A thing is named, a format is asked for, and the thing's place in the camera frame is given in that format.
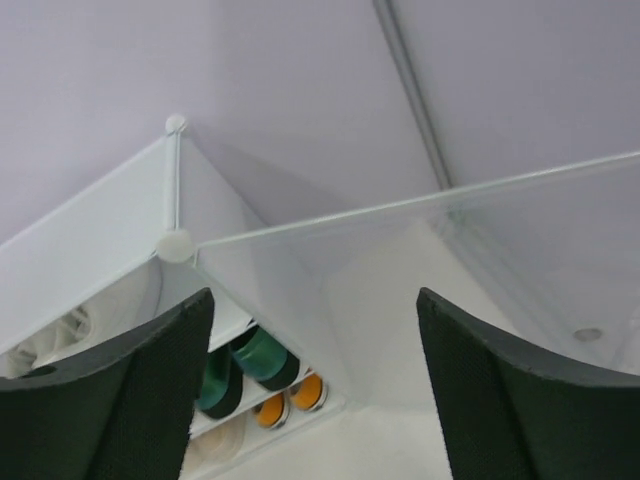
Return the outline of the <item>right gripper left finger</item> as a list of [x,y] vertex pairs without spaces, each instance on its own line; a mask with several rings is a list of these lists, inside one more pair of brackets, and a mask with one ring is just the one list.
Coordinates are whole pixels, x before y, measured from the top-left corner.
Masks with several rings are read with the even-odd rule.
[[2,379],[2,478],[178,478],[214,309],[203,288],[104,343]]

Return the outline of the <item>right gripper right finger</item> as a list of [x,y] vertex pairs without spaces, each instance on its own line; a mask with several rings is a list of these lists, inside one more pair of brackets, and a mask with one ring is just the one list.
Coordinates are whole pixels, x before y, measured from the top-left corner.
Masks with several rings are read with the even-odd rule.
[[428,288],[416,308],[453,478],[638,478],[638,376],[539,347]]

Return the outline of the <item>green heeled shoe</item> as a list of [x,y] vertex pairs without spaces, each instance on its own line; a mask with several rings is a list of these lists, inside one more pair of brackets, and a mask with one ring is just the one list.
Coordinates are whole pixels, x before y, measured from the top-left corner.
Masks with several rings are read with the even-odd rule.
[[300,360],[258,325],[229,343],[242,372],[268,391],[277,392],[294,383]]
[[228,345],[209,352],[196,408],[213,420],[228,417],[242,400],[243,384],[243,372]]

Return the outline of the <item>white sneaker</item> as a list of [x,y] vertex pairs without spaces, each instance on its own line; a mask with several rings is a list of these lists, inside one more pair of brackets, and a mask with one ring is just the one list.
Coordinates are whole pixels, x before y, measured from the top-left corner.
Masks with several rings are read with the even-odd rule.
[[161,287],[157,262],[138,267],[11,348],[4,354],[6,375],[24,376],[153,319]]

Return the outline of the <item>orange canvas sneaker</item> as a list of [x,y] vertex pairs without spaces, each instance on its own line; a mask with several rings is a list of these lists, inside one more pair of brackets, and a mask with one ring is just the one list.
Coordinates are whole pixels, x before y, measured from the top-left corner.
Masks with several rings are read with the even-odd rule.
[[251,412],[258,427],[264,430],[276,430],[286,423],[290,407],[286,395],[279,392],[255,405]]
[[314,412],[324,406],[328,385],[317,374],[311,374],[288,390],[292,405],[302,412]]

